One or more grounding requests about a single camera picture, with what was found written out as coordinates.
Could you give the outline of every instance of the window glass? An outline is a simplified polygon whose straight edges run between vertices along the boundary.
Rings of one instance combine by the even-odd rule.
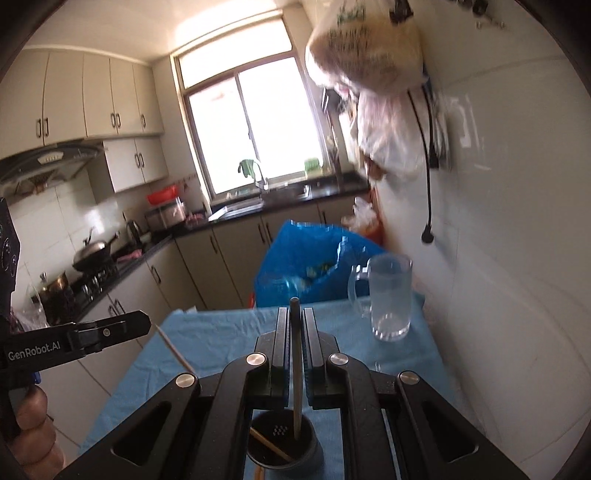
[[[252,183],[238,173],[241,160],[256,157],[235,79],[194,93],[189,102],[215,193]]]
[[[268,178],[304,171],[322,148],[308,96],[294,58],[249,69],[238,76],[259,160]]]
[[[189,88],[218,73],[290,50],[291,41],[281,19],[239,30],[180,57],[183,85]]]

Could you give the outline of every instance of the plastic bag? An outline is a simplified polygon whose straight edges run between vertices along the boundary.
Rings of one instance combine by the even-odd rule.
[[[429,145],[424,95],[417,89],[412,96]],[[387,173],[401,180],[416,178],[425,168],[425,151],[408,95],[377,96],[362,92],[357,115],[359,148]]]
[[[257,307],[347,298],[354,265],[365,265],[385,250],[337,226],[286,222],[261,264],[255,279]]]
[[[391,95],[421,85],[423,53],[406,0],[333,0],[306,46],[308,74],[338,92]]]

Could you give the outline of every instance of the metal screw cap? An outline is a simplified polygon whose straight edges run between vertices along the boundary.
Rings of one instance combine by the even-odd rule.
[[[248,365],[252,365],[256,367],[257,365],[262,365],[267,361],[267,357],[263,353],[251,353],[246,357],[246,363]]]
[[[421,379],[415,372],[407,370],[400,374],[400,380],[402,381],[402,383],[406,383],[407,385],[416,385],[418,384],[418,381]]]
[[[335,365],[345,365],[349,362],[349,357],[346,356],[344,353],[333,353],[329,357],[329,360]]]
[[[179,375],[176,379],[177,386],[179,386],[181,388],[190,387],[194,383],[195,383],[195,377],[192,376],[191,374],[182,374],[182,375]]]

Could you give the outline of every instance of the blue plastic bag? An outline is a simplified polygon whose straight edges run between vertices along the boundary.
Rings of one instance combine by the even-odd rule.
[[[288,221],[256,276],[256,306],[286,306],[292,297],[302,303],[345,299],[351,268],[366,265],[384,252],[372,241],[337,226]]]

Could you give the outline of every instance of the kettle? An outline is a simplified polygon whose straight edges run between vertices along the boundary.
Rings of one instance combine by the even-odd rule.
[[[137,222],[135,220],[130,220],[125,224],[125,229],[127,230],[127,238],[129,239],[129,243],[135,245],[136,247],[141,246],[142,241],[140,240],[140,237],[142,236],[143,232]]]

